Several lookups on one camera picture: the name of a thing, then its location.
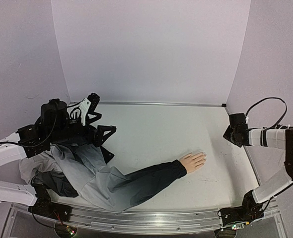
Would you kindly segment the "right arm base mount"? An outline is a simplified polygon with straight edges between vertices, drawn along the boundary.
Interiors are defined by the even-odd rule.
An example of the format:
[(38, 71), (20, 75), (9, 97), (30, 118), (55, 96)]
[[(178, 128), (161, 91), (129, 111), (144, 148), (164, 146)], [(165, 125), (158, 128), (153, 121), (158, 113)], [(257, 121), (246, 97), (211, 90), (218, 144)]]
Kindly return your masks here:
[(270, 199), (256, 203), (253, 197), (253, 190), (247, 192), (241, 206), (222, 208), (217, 215), (221, 218), (222, 227), (227, 228), (236, 224), (249, 224), (254, 220), (263, 218), (264, 211), (269, 206)]

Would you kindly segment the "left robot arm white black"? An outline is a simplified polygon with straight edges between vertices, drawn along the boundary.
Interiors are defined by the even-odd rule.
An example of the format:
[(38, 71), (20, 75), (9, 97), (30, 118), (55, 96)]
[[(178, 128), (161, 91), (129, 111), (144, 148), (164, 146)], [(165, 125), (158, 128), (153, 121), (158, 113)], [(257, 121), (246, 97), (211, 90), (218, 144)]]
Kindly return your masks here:
[(92, 126), (102, 115), (95, 112), (99, 96), (91, 94), (69, 106), (60, 99), (51, 99), (41, 107), (41, 115), (35, 122), (0, 140), (0, 167), (12, 161), (31, 158), (50, 149), (52, 144), (64, 142), (75, 136), (83, 136), (99, 147), (116, 132), (114, 126)]

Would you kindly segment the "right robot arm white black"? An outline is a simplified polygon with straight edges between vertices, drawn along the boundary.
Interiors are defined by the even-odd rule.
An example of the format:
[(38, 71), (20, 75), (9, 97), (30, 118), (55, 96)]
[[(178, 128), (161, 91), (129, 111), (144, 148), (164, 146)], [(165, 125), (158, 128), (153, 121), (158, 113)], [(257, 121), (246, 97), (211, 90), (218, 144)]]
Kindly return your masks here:
[(271, 128), (249, 128), (244, 113), (229, 115), (229, 126), (224, 139), (242, 146), (280, 149), (285, 152), (284, 166), (265, 184), (254, 189), (251, 194), (256, 204), (276, 197), (293, 185), (293, 126), (275, 125)]

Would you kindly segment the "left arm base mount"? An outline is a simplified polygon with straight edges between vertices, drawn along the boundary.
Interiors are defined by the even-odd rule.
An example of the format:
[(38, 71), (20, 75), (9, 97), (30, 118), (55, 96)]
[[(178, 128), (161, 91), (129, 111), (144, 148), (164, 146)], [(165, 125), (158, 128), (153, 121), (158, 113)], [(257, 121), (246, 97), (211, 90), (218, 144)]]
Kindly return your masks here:
[[(42, 185), (34, 186), (33, 188), (36, 191), (36, 202), (33, 206), (29, 206), (28, 211), (32, 214), (34, 220), (42, 226), (54, 229), (60, 238), (74, 238), (77, 228), (66, 224), (66, 222), (70, 221), (72, 207), (53, 202), (47, 189)], [(53, 226), (46, 225), (37, 220), (35, 215), (54, 219), (57, 222)]]

